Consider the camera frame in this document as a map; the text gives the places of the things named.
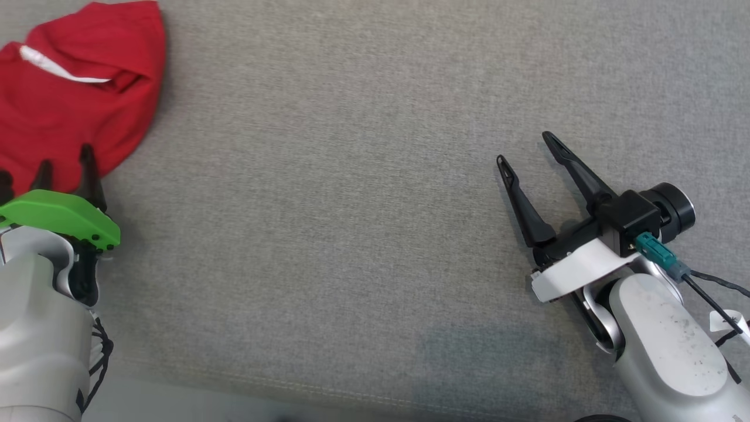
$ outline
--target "white stripe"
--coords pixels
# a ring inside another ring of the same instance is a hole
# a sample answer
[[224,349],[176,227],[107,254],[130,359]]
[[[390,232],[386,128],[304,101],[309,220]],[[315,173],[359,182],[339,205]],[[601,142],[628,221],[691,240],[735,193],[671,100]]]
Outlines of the white stripe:
[[84,83],[102,83],[110,81],[109,79],[101,79],[97,77],[75,77],[71,75],[70,72],[63,69],[61,65],[58,65],[49,57],[45,56],[42,53],[39,53],[37,50],[34,50],[29,46],[21,46],[20,53],[21,58],[26,60],[27,62],[42,69],[43,71],[48,71],[53,75],[63,77],[67,80],[74,80],[76,82]]

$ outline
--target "black camera lens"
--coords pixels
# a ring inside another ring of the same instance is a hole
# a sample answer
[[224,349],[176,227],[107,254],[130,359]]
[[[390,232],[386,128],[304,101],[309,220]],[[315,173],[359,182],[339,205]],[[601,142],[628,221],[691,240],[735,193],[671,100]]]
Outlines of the black camera lens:
[[661,241],[671,242],[695,224],[695,208],[683,191],[670,183],[659,183],[640,193],[661,210]]

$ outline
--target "red fabric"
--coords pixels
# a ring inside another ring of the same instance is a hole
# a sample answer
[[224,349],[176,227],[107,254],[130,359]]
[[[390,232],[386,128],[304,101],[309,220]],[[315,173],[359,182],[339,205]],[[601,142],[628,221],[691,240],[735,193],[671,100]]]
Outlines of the red fabric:
[[16,195],[28,191],[39,164],[52,161],[53,189],[72,191],[78,155],[94,147],[101,176],[138,146],[156,111],[165,40],[156,2],[91,3],[34,28],[26,45],[81,83],[24,61],[21,44],[0,50],[0,168],[13,175]]

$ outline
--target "white cable tag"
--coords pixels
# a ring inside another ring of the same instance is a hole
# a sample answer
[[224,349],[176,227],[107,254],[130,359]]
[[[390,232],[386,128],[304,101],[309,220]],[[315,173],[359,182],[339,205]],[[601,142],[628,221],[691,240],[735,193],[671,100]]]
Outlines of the white cable tag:
[[[729,315],[729,318],[732,318],[734,322],[736,322],[737,325],[742,328],[742,331],[748,330],[748,323],[745,321],[745,317],[743,317],[743,314],[731,309],[725,309],[724,312],[726,312],[727,315]],[[716,331],[726,331],[733,329],[732,326],[730,326],[729,323],[727,323],[724,318],[718,314],[717,311],[711,311],[711,313],[709,314],[709,326],[712,333]]]

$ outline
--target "gray fabric surface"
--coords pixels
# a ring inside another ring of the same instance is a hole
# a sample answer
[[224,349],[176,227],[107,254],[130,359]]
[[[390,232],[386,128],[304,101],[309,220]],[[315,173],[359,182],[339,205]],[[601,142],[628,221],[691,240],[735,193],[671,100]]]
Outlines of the gray fabric surface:
[[[0,36],[82,4],[2,0]],[[105,181],[112,365],[415,419],[635,419],[531,293],[495,155],[558,229],[582,199],[543,130],[616,191],[678,185],[698,221],[673,249],[747,286],[749,5],[164,0],[160,110]]]

